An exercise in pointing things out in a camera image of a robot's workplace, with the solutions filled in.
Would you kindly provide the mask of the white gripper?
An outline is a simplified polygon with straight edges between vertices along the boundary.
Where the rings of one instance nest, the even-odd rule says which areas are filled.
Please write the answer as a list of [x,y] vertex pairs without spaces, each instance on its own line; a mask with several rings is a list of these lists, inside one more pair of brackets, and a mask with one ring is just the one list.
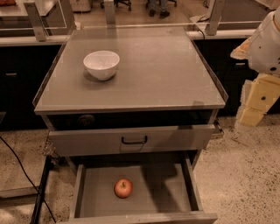
[[280,7],[270,12],[252,37],[238,45],[230,57],[248,60],[249,67],[259,73],[254,80],[245,80],[242,86],[241,106],[234,124],[237,130],[249,130],[259,124],[280,98]]

